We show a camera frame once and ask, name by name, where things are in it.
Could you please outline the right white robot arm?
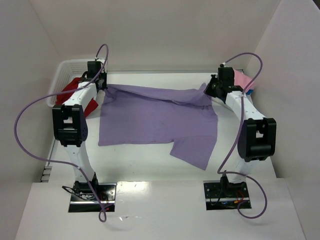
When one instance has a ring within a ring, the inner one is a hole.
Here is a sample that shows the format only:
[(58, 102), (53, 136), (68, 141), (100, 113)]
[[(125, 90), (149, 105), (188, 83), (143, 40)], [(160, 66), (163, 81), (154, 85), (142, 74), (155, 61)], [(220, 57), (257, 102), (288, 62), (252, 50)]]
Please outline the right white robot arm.
[(222, 192), (230, 196), (244, 185), (246, 177), (258, 163), (275, 153), (277, 123), (274, 118), (260, 113), (243, 93), (243, 88), (235, 84), (232, 67), (221, 64), (204, 93), (222, 101), (240, 120), (235, 141), (235, 171), (225, 170), (220, 178)]

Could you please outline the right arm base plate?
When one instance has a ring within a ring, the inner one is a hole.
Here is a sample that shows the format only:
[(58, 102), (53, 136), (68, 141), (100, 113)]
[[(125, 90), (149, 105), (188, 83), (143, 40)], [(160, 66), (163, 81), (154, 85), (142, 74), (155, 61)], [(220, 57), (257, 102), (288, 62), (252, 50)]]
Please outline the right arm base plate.
[(204, 181), (204, 196), (206, 210), (237, 210), (251, 209), (250, 196), (245, 182), (236, 183), (235, 186), (228, 186), (222, 190), (220, 181)]

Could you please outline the purple t shirt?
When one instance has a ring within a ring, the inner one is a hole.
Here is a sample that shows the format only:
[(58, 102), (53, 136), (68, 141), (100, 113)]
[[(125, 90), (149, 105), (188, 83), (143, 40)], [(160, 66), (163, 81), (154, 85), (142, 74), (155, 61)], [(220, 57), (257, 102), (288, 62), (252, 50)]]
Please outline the purple t shirt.
[(218, 138), (218, 116), (206, 87), (109, 85), (100, 110), (98, 145), (173, 143), (171, 156), (205, 170)]

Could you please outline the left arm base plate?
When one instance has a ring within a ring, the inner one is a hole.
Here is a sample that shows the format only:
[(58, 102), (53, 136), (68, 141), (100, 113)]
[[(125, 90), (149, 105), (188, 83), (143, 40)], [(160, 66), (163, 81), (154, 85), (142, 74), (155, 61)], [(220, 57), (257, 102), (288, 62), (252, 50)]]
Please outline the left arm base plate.
[[(73, 187), (63, 186), (62, 188), (70, 194), (69, 213), (98, 213), (101, 210), (96, 197), (87, 184), (81, 187), (75, 183)], [(116, 183), (100, 183), (97, 186), (97, 196), (106, 212), (115, 211), (116, 188)]]

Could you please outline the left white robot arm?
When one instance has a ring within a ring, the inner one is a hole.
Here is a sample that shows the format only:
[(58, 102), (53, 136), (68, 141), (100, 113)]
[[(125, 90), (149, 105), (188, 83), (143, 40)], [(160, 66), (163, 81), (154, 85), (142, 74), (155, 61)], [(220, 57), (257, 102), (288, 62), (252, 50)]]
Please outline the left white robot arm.
[(75, 92), (68, 93), (67, 99), (52, 108), (53, 132), (56, 140), (64, 147), (74, 168), (75, 182), (65, 190), (83, 200), (93, 200), (99, 190), (99, 182), (87, 154), (85, 141), (89, 129), (86, 114), (98, 107), (96, 102), (100, 90), (107, 88), (107, 73), (98, 60), (87, 62), (87, 70), (79, 78)]

